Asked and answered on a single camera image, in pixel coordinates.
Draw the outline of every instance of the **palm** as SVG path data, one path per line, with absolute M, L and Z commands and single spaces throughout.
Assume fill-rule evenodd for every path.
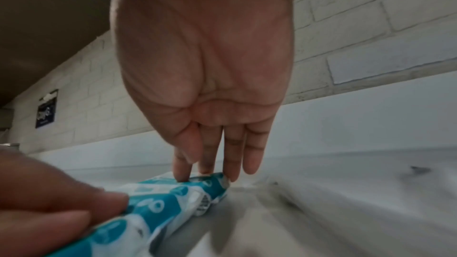
M 177 179 L 257 171 L 293 60 L 292 0 L 113 0 L 131 96 L 177 150 Z

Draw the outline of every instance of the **hand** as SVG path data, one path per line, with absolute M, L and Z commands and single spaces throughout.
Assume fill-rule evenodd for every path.
M 224 131 L 232 181 L 263 158 L 293 63 L 293 0 L 112 0 L 126 88 L 175 149 L 175 178 L 210 173 Z
M 43 256 L 120 214 L 128 196 L 80 183 L 20 153 L 0 150 L 0 256 Z

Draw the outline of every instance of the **ceiling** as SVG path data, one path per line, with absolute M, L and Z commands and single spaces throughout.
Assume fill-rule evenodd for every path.
M 110 0 L 0 0 L 0 107 L 109 29 Z

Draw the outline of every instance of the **dark blue sign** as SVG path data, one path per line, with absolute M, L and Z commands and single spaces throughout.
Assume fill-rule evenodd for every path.
M 36 129 L 54 122 L 56 105 L 57 97 L 54 97 L 38 107 Z

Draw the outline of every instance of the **blue and white packaging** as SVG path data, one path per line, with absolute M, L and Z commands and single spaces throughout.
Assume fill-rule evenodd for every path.
M 163 239 L 224 198 L 228 187 L 222 173 L 192 176 L 185 183 L 167 173 L 124 185 L 117 191 L 129 194 L 130 200 L 122 216 L 48 257 L 151 257 Z

